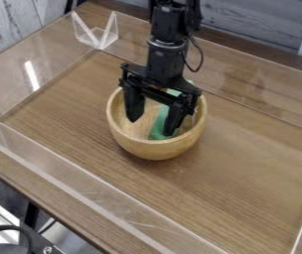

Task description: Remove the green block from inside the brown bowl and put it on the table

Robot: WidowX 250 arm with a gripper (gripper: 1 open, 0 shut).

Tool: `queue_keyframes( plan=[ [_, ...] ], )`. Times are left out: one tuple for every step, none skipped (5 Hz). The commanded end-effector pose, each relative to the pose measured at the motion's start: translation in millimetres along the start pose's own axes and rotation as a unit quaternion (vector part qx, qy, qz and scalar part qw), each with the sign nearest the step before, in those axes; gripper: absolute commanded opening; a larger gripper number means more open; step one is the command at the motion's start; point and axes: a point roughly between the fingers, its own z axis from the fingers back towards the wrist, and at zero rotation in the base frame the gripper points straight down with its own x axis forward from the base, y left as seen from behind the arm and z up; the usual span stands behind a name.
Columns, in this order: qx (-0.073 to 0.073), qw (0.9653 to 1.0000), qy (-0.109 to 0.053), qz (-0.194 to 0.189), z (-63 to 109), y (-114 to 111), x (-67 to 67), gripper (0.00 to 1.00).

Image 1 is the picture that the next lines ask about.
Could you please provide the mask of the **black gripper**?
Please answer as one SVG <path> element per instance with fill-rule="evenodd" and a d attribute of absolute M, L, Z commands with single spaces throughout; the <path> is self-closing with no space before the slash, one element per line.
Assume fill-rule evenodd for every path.
<path fill-rule="evenodd" d="M 179 75 L 156 78 L 147 75 L 147 67 L 124 63 L 119 86 L 123 88 L 125 116 L 135 122 L 144 113 L 144 102 L 150 98 L 170 107 L 163 135 L 172 136 L 186 115 L 192 115 L 202 95 L 200 90 Z"/>

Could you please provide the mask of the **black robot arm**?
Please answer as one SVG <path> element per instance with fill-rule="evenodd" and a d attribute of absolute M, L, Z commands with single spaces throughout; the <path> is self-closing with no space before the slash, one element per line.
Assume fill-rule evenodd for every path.
<path fill-rule="evenodd" d="M 163 135 L 172 136 L 187 115 L 195 113 L 200 90 L 183 77 L 184 67 L 198 72 L 203 51 L 194 32 L 203 20 L 200 0 L 148 0 L 151 35 L 147 64 L 124 63 L 119 86 L 125 116 L 135 122 L 144 113 L 145 98 L 168 106 Z"/>

